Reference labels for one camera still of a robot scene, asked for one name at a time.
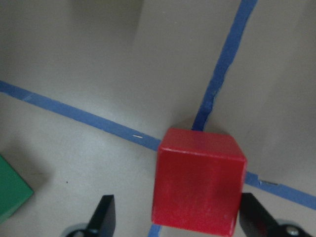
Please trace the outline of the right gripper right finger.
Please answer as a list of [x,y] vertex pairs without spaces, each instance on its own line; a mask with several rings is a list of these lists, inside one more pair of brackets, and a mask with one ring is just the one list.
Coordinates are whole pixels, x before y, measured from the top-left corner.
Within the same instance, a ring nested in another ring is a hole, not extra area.
[[302,228],[279,224],[252,193],[242,193],[239,223],[247,237],[309,237]]

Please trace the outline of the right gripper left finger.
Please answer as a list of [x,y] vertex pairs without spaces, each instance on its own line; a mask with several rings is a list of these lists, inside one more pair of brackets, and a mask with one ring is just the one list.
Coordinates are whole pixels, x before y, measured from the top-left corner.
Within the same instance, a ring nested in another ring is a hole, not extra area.
[[113,237],[116,228],[114,195],[102,196],[86,229],[85,237]]

